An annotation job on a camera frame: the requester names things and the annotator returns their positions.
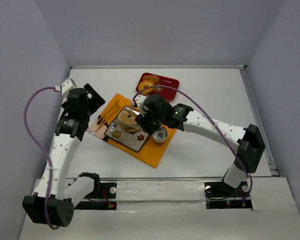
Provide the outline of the yellow ring donut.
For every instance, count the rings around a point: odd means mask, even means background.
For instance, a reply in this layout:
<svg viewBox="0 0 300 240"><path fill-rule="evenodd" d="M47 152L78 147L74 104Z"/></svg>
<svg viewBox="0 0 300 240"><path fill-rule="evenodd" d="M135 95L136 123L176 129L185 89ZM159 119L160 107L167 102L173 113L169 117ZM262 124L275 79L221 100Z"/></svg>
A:
<svg viewBox="0 0 300 240"><path fill-rule="evenodd" d="M139 83L137 90L142 94L148 95L153 91L154 82L150 80L143 80Z"/></svg>

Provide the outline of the round bagel bread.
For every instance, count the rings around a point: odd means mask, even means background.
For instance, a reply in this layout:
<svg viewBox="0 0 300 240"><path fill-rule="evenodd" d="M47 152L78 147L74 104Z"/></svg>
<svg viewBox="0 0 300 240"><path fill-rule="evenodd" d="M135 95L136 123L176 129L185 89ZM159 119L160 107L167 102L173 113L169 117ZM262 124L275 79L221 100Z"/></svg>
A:
<svg viewBox="0 0 300 240"><path fill-rule="evenodd" d="M136 117L138 115L138 112L126 108L118 114L117 119L125 128L137 128L138 123L136 122Z"/></svg>

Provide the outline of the sliced toast bread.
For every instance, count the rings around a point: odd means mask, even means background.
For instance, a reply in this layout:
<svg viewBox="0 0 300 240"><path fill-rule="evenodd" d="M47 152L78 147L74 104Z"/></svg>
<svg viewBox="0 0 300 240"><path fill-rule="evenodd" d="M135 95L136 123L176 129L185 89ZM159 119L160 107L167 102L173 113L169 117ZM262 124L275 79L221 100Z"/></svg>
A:
<svg viewBox="0 0 300 240"><path fill-rule="evenodd" d="M125 125L123 128L130 134L136 133L142 129L139 125Z"/></svg>

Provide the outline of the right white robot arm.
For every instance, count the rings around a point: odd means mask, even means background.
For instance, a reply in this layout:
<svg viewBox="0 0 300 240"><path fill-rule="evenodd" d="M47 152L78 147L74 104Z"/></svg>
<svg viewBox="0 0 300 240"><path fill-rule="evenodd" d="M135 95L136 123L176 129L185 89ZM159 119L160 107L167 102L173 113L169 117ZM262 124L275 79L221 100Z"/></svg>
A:
<svg viewBox="0 0 300 240"><path fill-rule="evenodd" d="M265 150L260 129L253 124L235 126L211 118L204 111L178 103L172 106L161 95L135 96L132 106L138 107L137 124L149 135L161 126L193 133L220 143L230 149L234 162L225 173L222 183L232 189L255 173Z"/></svg>

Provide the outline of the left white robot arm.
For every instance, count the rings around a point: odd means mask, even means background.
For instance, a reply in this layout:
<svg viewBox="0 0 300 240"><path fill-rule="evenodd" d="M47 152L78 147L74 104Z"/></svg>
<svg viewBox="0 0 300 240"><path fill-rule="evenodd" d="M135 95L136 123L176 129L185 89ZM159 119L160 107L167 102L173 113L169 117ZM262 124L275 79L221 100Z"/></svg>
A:
<svg viewBox="0 0 300 240"><path fill-rule="evenodd" d="M45 88L37 90L30 97L23 111L25 129L43 152L46 166L33 193L23 198L22 207L33 223L48 225L50 229L57 230L71 223L75 207L86 196L98 195L101 191L101 180L97 173L83 172L69 187L66 187L66 180L91 115L106 101L88 83L80 88L66 81L51 90L60 92L66 99L61 105L63 113L54 130L51 151L47 151L35 138L27 119L30 103Z"/></svg>

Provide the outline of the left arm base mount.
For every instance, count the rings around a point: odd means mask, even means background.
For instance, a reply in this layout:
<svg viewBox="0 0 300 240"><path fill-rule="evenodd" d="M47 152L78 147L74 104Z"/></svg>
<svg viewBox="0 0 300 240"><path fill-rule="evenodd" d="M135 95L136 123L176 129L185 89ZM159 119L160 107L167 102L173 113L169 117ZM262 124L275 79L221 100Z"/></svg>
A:
<svg viewBox="0 0 300 240"><path fill-rule="evenodd" d="M101 182L99 192L91 192L79 202L75 210L115 211L117 209L117 183Z"/></svg>

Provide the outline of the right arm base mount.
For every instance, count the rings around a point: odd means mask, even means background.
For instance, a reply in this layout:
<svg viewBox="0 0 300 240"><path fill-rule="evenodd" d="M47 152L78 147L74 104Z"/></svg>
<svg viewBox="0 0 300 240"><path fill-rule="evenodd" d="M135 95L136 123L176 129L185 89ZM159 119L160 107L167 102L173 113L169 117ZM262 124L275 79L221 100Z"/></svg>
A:
<svg viewBox="0 0 300 240"><path fill-rule="evenodd" d="M221 209L253 209L249 186L242 181L237 188L232 188L221 181L204 183L203 194L208 210Z"/></svg>

